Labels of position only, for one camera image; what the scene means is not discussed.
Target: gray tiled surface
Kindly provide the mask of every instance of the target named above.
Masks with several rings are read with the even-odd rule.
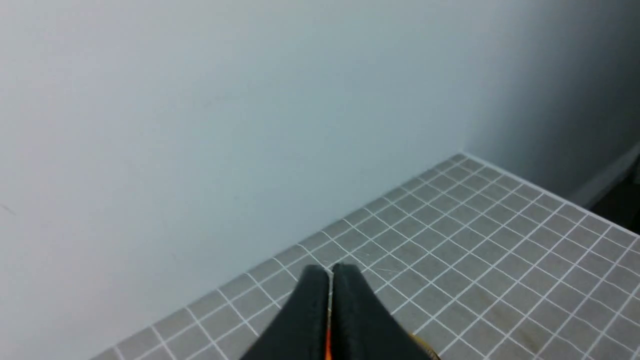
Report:
[[[635,359],[637,236],[455,155],[94,360],[235,360],[301,269],[354,263],[443,359]]]

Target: white grid line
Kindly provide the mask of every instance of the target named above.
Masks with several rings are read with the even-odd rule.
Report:
[[[151,325],[151,329],[153,330],[153,332],[157,336],[157,338],[160,340],[160,344],[162,345],[162,347],[164,347],[164,349],[166,350],[167,354],[169,354],[171,359],[172,360],[176,360],[175,356],[173,356],[173,353],[171,351],[169,351],[169,347],[164,342],[164,339],[162,339],[162,336],[160,336],[160,333],[158,332],[158,330],[156,330],[156,327],[154,325]]]
[[[636,239],[631,243],[631,245],[629,245],[629,248],[631,248],[631,246],[633,246],[637,241],[638,241],[638,239],[636,238]],[[616,261],[616,263],[618,263],[618,261],[620,261],[620,259],[622,259],[622,257],[623,257],[624,255],[626,255],[626,254],[627,254],[627,251],[628,251],[628,249],[627,249],[627,250],[625,250],[624,254],[622,254],[622,256],[620,256],[620,258],[618,258],[618,260]],[[611,267],[611,268],[609,269],[609,271],[605,274],[605,276],[606,276],[606,275],[608,275],[608,274],[609,274],[609,272],[611,272],[611,270],[612,270],[612,269],[613,269],[613,267]],[[639,283],[638,285],[636,285],[636,288],[635,288],[635,290],[634,290],[634,293],[635,293],[636,291],[638,291],[638,289],[640,289],[640,283]],[[603,336],[604,334],[606,334],[606,333],[607,333],[607,330],[609,330],[609,328],[611,327],[611,324],[613,324],[613,322],[614,322],[614,321],[616,321],[616,319],[618,319],[618,317],[619,317],[620,313],[621,313],[621,312],[622,312],[622,310],[625,308],[625,306],[627,306],[627,304],[629,303],[629,301],[631,300],[631,298],[632,298],[631,296],[627,297],[627,299],[624,301],[624,303],[622,303],[622,305],[620,306],[620,308],[616,311],[615,315],[614,315],[614,316],[609,320],[609,322],[607,323],[607,325],[605,326],[605,328],[604,328],[604,329],[602,329],[602,332],[598,335],[598,337],[596,338],[596,340],[591,344],[591,346],[589,347],[589,349],[585,352],[585,356],[583,356],[583,357],[582,357],[583,359],[584,359],[584,358],[585,358],[585,357],[586,357],[586,356],[587,356],[587,355],[588,355],[588,354],[593,350],[593,348],[595,348],[596,344],[598,344],[598,342],[600,341],[600,339],[602,339],[602,336]],[[586,301],[587,301],[587,298],[585,298],[585,299],[580,303],[580,305],[582,305],[582,304],[583,304],[583,303],[585,303]]]
[[[216,344],[215,341],[213,341],[213,339],[211,338],[211,336],[209,335],[209,333],[204,329],[204,326],[202,326],[202,324],[200,323],[200,321],[198,320],[198,318],[196,318],[196,316],[191,312],[191,309],[187,309],[187,311],[189,311],[189,314],[191,315],[191,317],[193,318],[193,320],[198,324],[198,326],[200,327],[200,330],[202,330],[202,332],[204,332],[205,336],[207,336],[207,339],[209,339],[209,341],[211,342],[211,345],[213,345],[214,347],[216,347],[216,350],[222,355],[222,357],[225,360],[229,360],[229,358],[227,357],[227,355],[222,351],[222,349],[220,349],[220,347],[218,346],[218,344]]]
[[[515,214],[515,215],[513,215],[511,218],[513,219],[513,218],[517,217],[518,215],[519,215],[519,213],[516,213],[516,214]],[[537,230],[540,226],[541,226],[541,224],[539,224],[535,229],[533,229],[531,232],[529,232],[529,234],[531,234],[531,233],[535,232],[535,230]],[[491,235],[495,234],[497,231],[499,231],[499,230],[500,230],[500,229],[502,229],[503,227],[504,227],[504,225],[501,225],[501,226],[500,226],[498,229],[496,229],[492,234],[490,234],[489,236],[487,236],[487,238],[490,238],[490,237],[491,237]],[[522,238],[522,239],[521,239],[521,240],[520,240],[520,241],[519,241],[519,242],[518,242],[518,243],[517,243],[513,248],[515,249],[515,248],[517,248],[518,246],[520,246],[520,244],[521,244],[521,243],[523,243],[524,241],[526,241],[526,239],[527,239],[526,237],[523,237],[523,238]],[[470,252],[473,252],[473,250],[475,250],[476,248],[478,248],[478,246],[480,246],[482,243],[483,243],[483,241],[482,241],[481,243],[477,244],[477,245],[476,245],[476,246],[475,246],[475,247],[474,247]],[[451,300],[451,301],[450,301],[450,302],[449,302],[445,307],[443,307],[441,310],[439,310],[439,312],[438,312],[436,315],[434,315],[434,317],[437,317],[438,315],[440,315],[440,313],[442,313],[442,312],[443,312],[445,309],[447,309],[451,304],[453,304],[453,302],[457,302],[461,294],[465,293],[465,292],[466,292],[467,290],[469,290],[473,285],[478,284],[478,283],[477,283],[477,280],[478,280],[478,279],[481,279],[481,278],[482,278],[482,277],[484,277],[486,274],[488,274],[488,272],[490,272],[490,271],[491,271],[491,269],[494,269],[494,268],[495,268],[495,267],[496,267],[496,266],[497,266],[497,265],[498,265],[498,264],[499,264],[503,259],[507,258],[507,256],[509,256],[509,254],[510,254],[510,253],[511,253],[511,252],[506,252],[505,254],[503,254],[503,255],[502,255],[502,256],[501,256],[501,257],[500,257],[496,262],[494,262],[494,264],[492,264],[488,269],[486,269],[486,270],[485,270],[485,271],[484,271],[484,272],[483,272],[483,273],[482,273],[482,274],[481,274],[481,275],[480,275],[476,280],[472,281],[472,282],[471,282],[471,283],[470,283],[470,284],[469,284],[469,285],[468,285],[464,290],[462,290],[459,294],[457,294],[457,295],[456,295],[456,297],[455,297],[453,300]],[[536,262],[536,264],[537,264],[537,263],[539,263],[543,258],[544,258],[544,257],[540,258],[540,259]],[[525,272],[525,273],[524,273],[520,278],[525,277],[525,276],[526,276],[526,275],[531,271],[531,269],[533,269],[533,268],[534,268],[533,266],[529,267],[529,269],[528,269],[528,270],[527,270],[527,271],[526,271],[526,272]],[[456,342],[456,340],[461,339],[462,334],[464,334],[468,329],[470,329],[473,325],[475,325],[475,324],[476,324],[476,322],[477,322],[480,318],[482,318],[482,316],[483,316],[485,313],[487,313],[487,312],[489,311],[489,309],[491,309],[494,305],[496,305],[498,302],[500,302],[500,301],[503,299],[503,297],[505,296],[505,294],[507,294],[507,293],[508,293],[508,292],[509,292],[513,287],[515,287],[515,285],[516,285],[516,284],[518,284],[518,282],[514,282],[514,283],[513,283],[513,284],[512,284],[512,285],[511,285],[511,286],[510,286],[510,287],[509,287],[509,288],[508,288],[508,289],[507,289],[503,294],[502,294],[502,295],[500,295],[499,297],[496,297],[496,300],[495,300],[495,301],[494,301],[494,302],[493,302],[489,307],[487,307],[487,308],[486,308],[486,309],[485,309],[485,310],[480,314],[480,316],[478,316],[478,317],[477,317],[477,318],[476,318],[476,319],[475,319],[475,320],[474,320],[474,321],[473,321],[473,322],[472,322],[472,323],[471,323],[471,324],[470,324],[470,325],[469,325],[469,326],[468,326],[464,331],[461,331],[461,332],[460,332],[460,334],[459,334],[459,335],[457,335],[456,339],[454,339],[454,340],[453,340],[449,345],[447,345],[447,346],[442,350],[442,352],[444,353],[444,352],[445,352],[445,351],[446,351],[446,350],[447,350],[447,349],[448,349],[452,344],[454,344],[454,343]]]
[[[124,359],[124,355],[122,355],[120,349],[118,347],[113,347],[113,351],[116,353],[116,356],[120,359],[120,360],[125,360]]]

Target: white wall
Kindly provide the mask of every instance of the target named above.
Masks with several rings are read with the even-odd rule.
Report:
[[[640,3],[516,3],[482,39],[490,95],[466,150],[589,204],[640,141]]]
[[[461,149],[482,92],[462,4],[0,8],[2,359],[184,306]]]

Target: grid mat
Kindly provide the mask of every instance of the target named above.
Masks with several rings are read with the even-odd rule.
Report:
[[[637,235],[458,154],[93,360],[239,359],[338,261],[443,360],[640,359]]]

